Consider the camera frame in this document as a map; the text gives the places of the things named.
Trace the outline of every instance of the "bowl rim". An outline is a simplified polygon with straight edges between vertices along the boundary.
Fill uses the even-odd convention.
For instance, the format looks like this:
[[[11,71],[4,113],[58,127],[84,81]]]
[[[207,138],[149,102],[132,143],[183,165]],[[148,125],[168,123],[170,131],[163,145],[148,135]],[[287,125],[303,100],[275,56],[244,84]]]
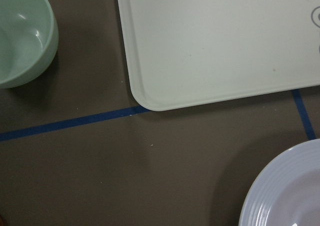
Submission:
[[[14,81],[15,79],[19,78],[20,76],[22,76],[23,74],[25,74],[28,70],[30,70],[35,64],[37,64],[40,59],[43,57],[44,53],[47,51],[48,47],[51,44],[51,41],[53,39],[53,35],[54,35],[54,30],[55,30],[55,24],[56,24],[56,19],[55,19],[55,15],[54,12],[52,10],[52,7],[50,5],[50,2],[48,0],[43,0],[46,4],[46,7],[48,8],[49,11],[49,16],[50,16],[50,30],[49,30],[49,35],[48,35],[48,40],[45,43],[41,54],[38,56],[38,58],[31,64],[27,65],[27,67],[20,71],[19,73],[13,75],[12,77],[9,78],[5,78],[3,80],[0,80],[0,85],[8,83],[10,81]]]

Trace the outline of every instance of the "blue tape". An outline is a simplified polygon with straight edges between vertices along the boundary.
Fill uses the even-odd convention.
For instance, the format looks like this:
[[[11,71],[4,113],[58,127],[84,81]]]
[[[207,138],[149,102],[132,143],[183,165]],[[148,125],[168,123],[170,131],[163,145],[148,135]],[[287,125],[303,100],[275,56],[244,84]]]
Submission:
[[[317,138],[315,132],[314,132],[314,128],[312,127],[311,121],[309,119],[308,116],[308,112],[306,110],[304,101],[302,100],[300,91],[298,89],[296,90],[292,90],[292,95],[295,101],[295,105],[299,111],[299,115],[301,118],[301,121],[303,123],[304,126],[304,130],[306,132],[306,135],[308,137],[309,140],[314,140]]]
[[[86,124],[95,123],[95,122],[107,121],[107,120],[116,119],[120,117],[127,117],[127,116],[140,114],[148,111],[149,111],[148,109],[142,106],[136,106],[136,107],[124,108],[124,109],[111,111],[111,112],[105,112],[105,113],[99,113],[99,114],[85,116],[85,117],[69,119],[69,120],[60,121],[60,122],[49,123],[41,126],[30,127],[30,128],[11,131],[11,132],[4,132],[4,133],[0,133],[0,142],[21,138],[21,137],[27,137],[27,136],[36,135],[36,134],[45,133],[45,132],[57,131],[57,130],[66,129],[70,127],[77,127],[77,126],[86,125]]]

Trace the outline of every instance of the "round plate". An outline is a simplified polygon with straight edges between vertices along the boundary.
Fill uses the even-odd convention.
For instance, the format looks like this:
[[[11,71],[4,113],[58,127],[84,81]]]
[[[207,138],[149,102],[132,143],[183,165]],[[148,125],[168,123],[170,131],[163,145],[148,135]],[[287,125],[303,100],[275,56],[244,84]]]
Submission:
[[[311,226],[320,222],[320,139],[288,149],[252,184],[239,226]]]

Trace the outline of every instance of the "tray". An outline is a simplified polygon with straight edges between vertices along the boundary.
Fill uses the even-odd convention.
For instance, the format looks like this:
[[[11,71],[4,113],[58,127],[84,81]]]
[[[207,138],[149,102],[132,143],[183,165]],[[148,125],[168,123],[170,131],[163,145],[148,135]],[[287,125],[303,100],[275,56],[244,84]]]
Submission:
[[[163,111],[320,84],[320,0],[118,0],[130,87]]]

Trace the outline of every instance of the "bowl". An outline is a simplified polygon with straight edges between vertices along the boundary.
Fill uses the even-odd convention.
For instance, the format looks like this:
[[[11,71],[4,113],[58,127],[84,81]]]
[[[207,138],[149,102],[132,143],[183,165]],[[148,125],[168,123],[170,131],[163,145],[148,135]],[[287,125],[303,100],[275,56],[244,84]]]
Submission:
[[[48,0],[0,0],[0,8],[0,88],[11,88],[51,64],[58,26]]]

